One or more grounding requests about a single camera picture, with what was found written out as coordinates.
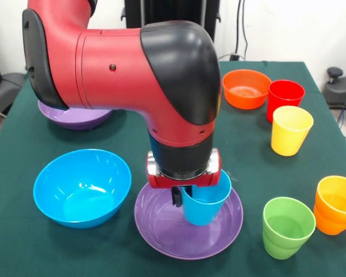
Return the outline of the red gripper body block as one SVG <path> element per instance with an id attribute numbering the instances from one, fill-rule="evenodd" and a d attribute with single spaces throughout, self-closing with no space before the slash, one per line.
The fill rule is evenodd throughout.
<path id="1" fill-rule="evenodd" d="M 213 148 L 205 170 L 193 177 L 173 178 L 164 175 L 159 169 L 152 151 L 146 157 L 146 176 L 152 188 L 172 188 L 174 186 L 197 185 L 198 187 L 216 186 L 221 176 L 221 156 Z"/>

